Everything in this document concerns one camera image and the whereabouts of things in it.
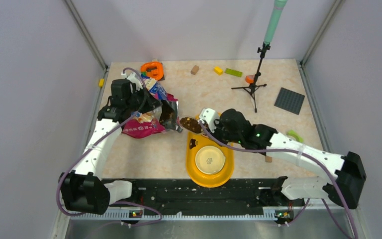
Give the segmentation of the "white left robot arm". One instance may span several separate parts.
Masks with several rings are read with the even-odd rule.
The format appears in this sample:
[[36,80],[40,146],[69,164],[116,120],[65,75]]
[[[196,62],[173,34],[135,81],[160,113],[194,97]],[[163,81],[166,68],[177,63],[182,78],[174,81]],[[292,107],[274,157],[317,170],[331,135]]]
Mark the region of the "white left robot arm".
[[133,206],[139,201],[132,182],[102,182],[102,173],[116,139],[124,126],[139,113],[161,105],[145,86],[143,77],[132,72],[111,84],[111,95],[99,110],[95,128],[83,154],[58,180],[56,202],[67,216],[85,213],[102,215],[110,205],[122,200]]

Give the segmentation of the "pink pet food bag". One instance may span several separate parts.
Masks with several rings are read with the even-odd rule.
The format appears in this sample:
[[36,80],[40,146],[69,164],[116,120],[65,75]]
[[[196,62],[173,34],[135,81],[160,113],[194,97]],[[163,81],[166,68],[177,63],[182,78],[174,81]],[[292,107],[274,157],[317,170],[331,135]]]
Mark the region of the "pink pet food bag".
[[179,125],[178,99],[167,93],[156,79],[145,77],[144,82],[151,99],[155,99],[161,105],[146,113],[136,114],[125,124],[123,133],[138,139],[171,130],[181,133],[183,128]]

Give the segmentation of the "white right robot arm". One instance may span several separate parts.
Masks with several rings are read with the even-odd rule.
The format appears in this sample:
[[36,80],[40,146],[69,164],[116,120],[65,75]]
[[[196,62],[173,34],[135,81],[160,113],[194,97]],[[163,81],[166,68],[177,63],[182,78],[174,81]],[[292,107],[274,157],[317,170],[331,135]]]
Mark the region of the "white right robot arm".
[[241,152],[278,158],[314,173],[313,177],[283,176],[272,191],[272,200],[285,205],[302,198],[330,199],[336,205],[356,209],[367,178],[360,155],[346,155],[313,148],[289,138],[265,124],[252,124],[244,115],[228,109],[218,114],[204,108],[197,122],[204,133],[221,146],[241,145]]

